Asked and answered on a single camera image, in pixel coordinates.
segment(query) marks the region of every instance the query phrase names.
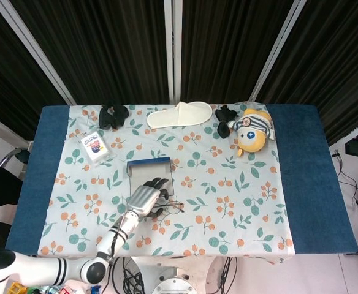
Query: cable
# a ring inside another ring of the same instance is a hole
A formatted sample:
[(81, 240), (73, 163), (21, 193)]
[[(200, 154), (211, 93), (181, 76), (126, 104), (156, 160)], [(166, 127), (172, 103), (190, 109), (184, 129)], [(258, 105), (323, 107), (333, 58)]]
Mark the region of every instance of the cable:
[(227, 292), (225, 292), (225, 284), (227, 281), (227, 277), (229, 274), (229, 268), (230, 268), (230, 263), (232, 261), (232, 257), (227, 257), (226, 262), (224, 264), (223, 267), (223, 271), (221, 272), (221, 276), (220, 276), (220, 286), (218, 287), (218, 289), (216, 291), (214, 291), (213, 293), (208, 293), (208, 294), (217, 294), (220, 291), (220, 294), (228, 294), (230, 288), (232, 287), (232, 284), (234, 283), (235, 277), (236, 277), (236, 273), (238, 270), (238, 258), (235, 257), (235, 273), (234, 273), (234, 277), (232, 278), (232, 281), (229, 285), (229, 288), (227, 290)]
[(337, 157), (337, 160), (338, 160), (338, 168), (339, 168), (339, 171), (338, 171), (338, 174), (337, 174), (337, 178), (338, 178), (340, 175), (343, 175), (343, 176), (345, 176), (345, 178), (351, 179), (351, 180), (355, 183), (355, 185), (352, 185), (352, 184), (350, 184), (350, 183), (347, 183), (347, 182), (343, 182), (343, 181), (338, 180), (339, 183), (342, 183), (342, 184), (345, 184), (345, 185), (350, 185), (350, 186), (352, 186), (352, 187), (355, 188), (355, 192), (354, 192), (354, 194), (353, 194), (353, 196), (352, 196), (352, 204), (354, 204), (354, 201), (353, 201), (353, 200), (355, 200), (355, 203), (356, 203), (357, 209), (358, 209), (358, 199), (356, 198), (356, 192), (358, 191), (357, 183), (356, 183), (356, 181), (355, 181), (354, 178), (348, 176), (346, 173), (343, 172), (343, 159), (341, 158), (340, 154), (339, 154), (339, 153), (336, 153), (336, 154), (334, 154), (332, 157)]
[[(116, 263), (118, 262), (120, 257), (118, 257), (112, 268), (111, 278), (112, 278), (112, 286), (116, 293), (120, 293), (116, 287), (115, 279), (114, 279), (114, 272)], [(124, 264), (124, 257), (122, 257), (122, 268), (123, 268), (123, 292), (125, 294), (145, 294), (145, 288), (142, 280), (141, 272), (138, 273), (131, 273), (127, 268), (127, 264)]]
[(115, 279), (113, 278), (113, 274), (115, 272), (115, 267), (116, 267), (116, 263), (118, 262), (120, 257), (117, 257), (115, 259), (115, 262), (113, 263), (113, 266), (112, 266), (112, 272), (111, 272), (111, 280), (112, 280), (112, 286), (113, 286), (113, 289), (115, 290), (116, 293), (119, 293), (118, 289), (116, 288), (116, 285), (115, 285)]
[(109, 270), (108, 270), (108, 279), (107, 279), (107, 283), (106, 283), (106, 285), (105, 285), (105, 287), (104, 287), (103, 291), (101, 291), (101, 294), (104, 294), (105, 289), (107, 289), (108, 284), (110, 283), (110, 276), (111, 276), (112, 265), (111, 265), (111, 264), (109, 264), (108, 268), (109, 268)]

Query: robotic arm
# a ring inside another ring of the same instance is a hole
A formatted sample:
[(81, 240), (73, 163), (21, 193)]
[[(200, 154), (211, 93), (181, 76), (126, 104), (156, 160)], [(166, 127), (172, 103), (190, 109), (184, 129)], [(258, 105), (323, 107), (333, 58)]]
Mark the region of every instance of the robotic arm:
[(157, 217), (162, 208), (152, 212), (159, 197), (168, 200), (166, 189), (160, 188), (168, 179), (155, 178), (139, 186), (127, 203), (126, 212), (110, 228), (97, 245), (94, 258), (36, 258), (0, 249), (0, 286), (4, 288), (10, 276), (25, 287), (61, 285), (69, 279), (98, 284), (103, 280), (108, 265), (144, 217)]

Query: black glove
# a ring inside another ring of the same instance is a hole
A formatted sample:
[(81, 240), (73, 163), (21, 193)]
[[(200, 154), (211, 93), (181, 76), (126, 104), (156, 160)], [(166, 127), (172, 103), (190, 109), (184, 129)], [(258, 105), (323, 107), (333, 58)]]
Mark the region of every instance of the black glove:
[(230, 110), (227, 105), (222, 106), (215, 111), (217, 119), (220, 121), (217, 127), (217, 133), (221, 138), (225, 139), (229, 136), (230, 130), (227, 122), (233, 121), (237, 117), (235, 110)]
[[(113, 108), (112, 115), (108, 113), (110, 108)], [(100, 129), (108, 129), (109, 127), (117, 129), (123, 126), (124, 120), (128, 117), (129, 110), (125, 106), (109, 102), (100, 109), (99, 127)]]

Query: white slipper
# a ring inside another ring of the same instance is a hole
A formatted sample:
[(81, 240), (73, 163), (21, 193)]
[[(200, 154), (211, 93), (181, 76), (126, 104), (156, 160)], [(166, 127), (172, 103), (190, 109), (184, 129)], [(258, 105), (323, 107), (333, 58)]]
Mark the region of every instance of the white slipper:
[(179, 102), (173, 108), (151, 113), (148, 115), (147, 122), (152, 129), (194, 126), (209, 120), (212, 114), (213, 110), (205, 102)]

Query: black curtain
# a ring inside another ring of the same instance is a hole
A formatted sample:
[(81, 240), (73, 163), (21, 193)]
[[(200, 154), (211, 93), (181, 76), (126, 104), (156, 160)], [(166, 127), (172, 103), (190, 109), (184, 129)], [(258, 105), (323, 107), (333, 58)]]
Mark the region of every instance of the black curtain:
[(42, 107), (62, 104), (59, 93), (0, 14), (0, 122), (33, 140)]
[(317, 106), (330, 145), (354, 130), (358, 1), (307, 1), (257, 101)]
[(11, 2), (77, 103), (169, 103), (163, 0)]
[(292, 0), (184, 0), (181, 100), (248, 100)]

